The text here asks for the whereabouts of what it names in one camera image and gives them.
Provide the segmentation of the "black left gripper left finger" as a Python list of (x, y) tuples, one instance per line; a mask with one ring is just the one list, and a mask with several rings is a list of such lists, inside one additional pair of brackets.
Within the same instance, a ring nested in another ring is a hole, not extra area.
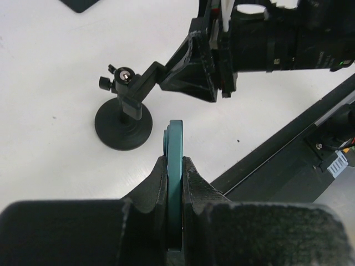
[(18, 201), (1, 213), (2, 265), (165, 265), (167, 161), (121, 199)]

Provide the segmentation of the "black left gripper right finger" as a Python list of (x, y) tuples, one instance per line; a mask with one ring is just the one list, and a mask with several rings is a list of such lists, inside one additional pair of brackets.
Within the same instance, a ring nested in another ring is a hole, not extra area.
[(340, 218), (318, 204), (233, 202), (182, 160), (186, 265), (353, 265)]

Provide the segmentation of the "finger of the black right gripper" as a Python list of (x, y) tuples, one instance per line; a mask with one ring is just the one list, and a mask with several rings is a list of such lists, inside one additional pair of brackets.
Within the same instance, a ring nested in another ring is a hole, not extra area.
[(164, 91), (182, 93), (209, 103), (217, 100), (215, 66), (199, 59), (169, 60), (168, 73), (160, 83)]
[(200, 30), (189, 32), (166, 67), (188, 68), (200, 65), (202, 68), (211, 68), (210, 35)]

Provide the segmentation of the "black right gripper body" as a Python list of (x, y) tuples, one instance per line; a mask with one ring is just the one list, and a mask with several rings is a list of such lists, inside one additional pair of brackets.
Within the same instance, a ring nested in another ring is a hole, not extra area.
[(296, 9), (277, 7), (270, 1), (233, 1), (222, 23), (221, 1), (200, 1), (199, 15), (209, 19), (217, 31), (217, 47), (202, 48), (199, 56), (211, 54), (205, 77), (197, 78), (196, 96), (216, 98), (217, 90), (229, 98), (236, 90), (238, 73), (282, 71), (294, 68), (296, 60)]

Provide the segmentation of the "teal-edged black smartphone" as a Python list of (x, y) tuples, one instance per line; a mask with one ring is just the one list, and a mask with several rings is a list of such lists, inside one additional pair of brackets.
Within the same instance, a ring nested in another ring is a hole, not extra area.
[(170, 120), (164, 130), (163, 151), (167, 160), (167, 245), (170, 251), (182, 249), (182, 158), (183, 122)]

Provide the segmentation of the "black round-base phone stand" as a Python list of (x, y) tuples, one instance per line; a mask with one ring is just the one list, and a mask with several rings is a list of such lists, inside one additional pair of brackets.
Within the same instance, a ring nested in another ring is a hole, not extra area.
[(114, 79), (101, 76), (99, 87), (116, 95), (97, 111), (94, 126), (100, 141), (119, 151), (130, 151), (143, 145), (153, 128), (153, 118), (144, 99), (156, 84), (160, 84), (168, 72), (158, 62), (142, 74), (128, 67), (108, 65)]

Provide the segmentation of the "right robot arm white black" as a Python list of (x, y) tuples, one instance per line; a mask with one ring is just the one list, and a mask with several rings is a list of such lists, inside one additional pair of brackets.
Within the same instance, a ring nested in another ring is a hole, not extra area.
[(262, 11), (239, 10), (244, 1), (201, 1), (188, 35), (166, 64), (159, 83), (215, 102), (229, 98), (239, 73), (329, 69), (354, 63), (354, 2), (298, 1), (295, 8), (249, 1)]

